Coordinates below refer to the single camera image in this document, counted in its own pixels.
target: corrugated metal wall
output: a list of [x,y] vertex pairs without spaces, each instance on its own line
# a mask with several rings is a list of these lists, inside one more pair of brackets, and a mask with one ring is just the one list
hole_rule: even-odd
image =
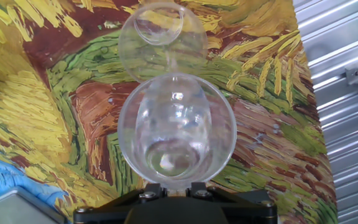
[[358,224],[358,0],[294,0],[333,170],[339,222]]

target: green brush strokes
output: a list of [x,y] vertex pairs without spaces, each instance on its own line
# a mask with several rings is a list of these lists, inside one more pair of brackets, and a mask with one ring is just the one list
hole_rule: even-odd
[[317,209],[317,208],[318,208],[318,205],[317,205],[316,203],[312,202],[311,200],[309,200],[309,199],[307,199],[307,198],[305,198],[305,197],[302,198],[302,202],[305,203],[305,204],[307,204],[307,205],[309,205],[309,206],[310,206],[311,208],[313,208],[313,209]]
[[290,168],[288,167],[288,165],[281,163],[281,162],[277,162],[277,161],[269,161],[268,163],[270,163],[273,166],[277,166],[285,171],[288,171]]
[[307,126],[305,127],[304,132],[309,136],[313,136],[314,138],[320,140],[323,144],[325,144],[323,133],[317,131],[315,128],[311,126]]
[[276,180],[283,180],[284,179],[284,177],[282,177],[281,175],[276,174],[276,172],[274,172],[274,171],[269,172],[269,171],[266,171],[266,170],[259,169],[257,167],[251,167],[251,170],[255,171],[256,173],[263,174],[263,175],[265,175],[267,177],[271,177],[271,178],[276,179]]
[[252,189],[263,189],[267,181],[250,169],[246,169],[234,159],[230,159],[227,166],[213,179],[222,186],[239,192]]
[[297,198],[296,196],[294,196],[292,193],[285,193],[284,194],[284,197],[293,201],[294,203],[298,203],[301,199],[300,198]]
[[311,197],[311,193],[309,193],[309,192],[303,190],[302,188],[300,188],[300,187],[298,187],[298,186],[293,187],[293,188],[292,188],[292,191],[293,191],[294,193],[297,193],[297,194],[300,194],[300,195],[304,195],[304,196],[306,196],[306,197]]
[[327,153],[327,149],[323,143],[316,141],[312,136],[308,135],[300,128],[283,123],[281,125],[281,130],[288,140],[299,146],[307,154],[317,156],[319,153]]
[[337,210],[333,203],[327,205],[320,198],[317,200],[319,211],[321,212],[321,219],[324,220],[324,224],[338,224]]
[[277,195],[277,200],[275,201],[277,205],[277,210],[279,215],[288,214],[291,212],[296,206],[296,203],[292,200],[286,198],[286,196],[279,194]]
[[273,168],[266,165],[264,162],[256,161],[255,163],[263,167],[263,169],[268,170],[269,172],[273,171]]
[[291,184],[289,182],[281,181],[281,180],[272,180],[272,183],[279,186],[284,186],[287,189],[291,188]]
[[118,133],[107,136],[110,161],[113,161],[115,169],[114,186],[119,195],[124,195],[134,190],[137,185],[138,175],[131,169],[126,162],[118,145]]

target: painted wall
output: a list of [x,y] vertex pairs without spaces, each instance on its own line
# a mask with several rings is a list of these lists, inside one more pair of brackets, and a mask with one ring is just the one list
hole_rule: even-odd
[[[138,85],[119,61],[117,38],[137,4],[0,0],[0,193],[21,185],[71,219],[76,207],[143,186],[116,133],[122,104]],[[336,223],[292,1],[180,4],[208,34],[208,62],[189,73],[218,86],[237,119],[233,157],[209,184],[267,189],[286,224]]]

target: red-brown brush strokes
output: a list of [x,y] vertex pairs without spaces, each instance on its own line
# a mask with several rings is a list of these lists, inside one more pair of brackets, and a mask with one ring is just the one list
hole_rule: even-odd
[[[114,1],[115,5],[132,6],[137,4],[136,0]],[[77,53],[89,41],[101,35],[113,32],[114,29],[99,29],[104,22],[125,23],[130,16],[129,13],[110,8],[94,7],[94,12],[85,8],[75,7],[75,11],[70,13],[72,17],[83,29],[80,37],[74,37],[65,27],[54,28],[49,21],[45,20],[45,26],[32,26],[34,38],[31,42],[24,42],[23,48],[42,81],[49,86],[48,77],[45,73],[47,68],[52,68],[63,57]]]
[[4,146],[4,147],[9,147],[11,146],[8,142],[3,141],[2,139],[0,139],[0,145]]
[[280,185],[277,185],[277,184],[273,184],[271,181],[267,185],[269,185],[269,186],[273,187],[274,189],[279,190],[281,192],[287,191],[287,188],[285,186],[280,186]]
[[296,153],[295,158],[298,158],[298,159],[301,159],[303,161],[309,162],[310,164],[313,164],[315,166],[320,165],[320,161],[318,161],[317,159],[313,159],[312,157],[308,157],[308,156],[302,155],[300,153]]
[[89,173],[113,184],[106,136],[117,131],[119,112],[136,82],[114,85],[88,82],[72,96],[73,107],[87,140]]
[[22,168],[30,167],[31,165],[30,162],[24,156],[21,155],[12,157],[11,161],[15,162],[17,165],[21,166]]
[[307,169],[311,174],[313,174],[314,177],[315,177],[318,181],[320,181],[320,180],[323,179],[323,175],[321,175],[321,173],[320,173],[318,170],[316,170],[314,167],[312,167],[311,165],[307,164],[307,165],[306,165],[306,169]]
[[285,175],[287,177],[294,178],[296,176],[296,174],[294,174],[294,173],[292,173],[290,171],[285,171],[284,169],[281,169],[279,167],[276,167],[276,171],[277,171],[277,173],[283,174],[283,175]]
[[15,140],[14,138],[9,138],[10,142],[15,144],[17,147],[19,147],[20,149],[22,149],[24,152],[29,152],[30,149],[26,148],[23,146],[23,144],[21,144],[19,141]]

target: van gogh painting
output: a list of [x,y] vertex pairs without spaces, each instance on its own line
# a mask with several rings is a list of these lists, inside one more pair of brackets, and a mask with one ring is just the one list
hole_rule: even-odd
[[[291,0],[181,0],[208,34],[194,74],[237,119],[230,163],[209,184],[267,189],[281,221],[337,223],[336,196]],[[117,54],[135,0],[0,0],[0,193],[29,190],[72,220],[144,181],[117,119],[138,85]]]

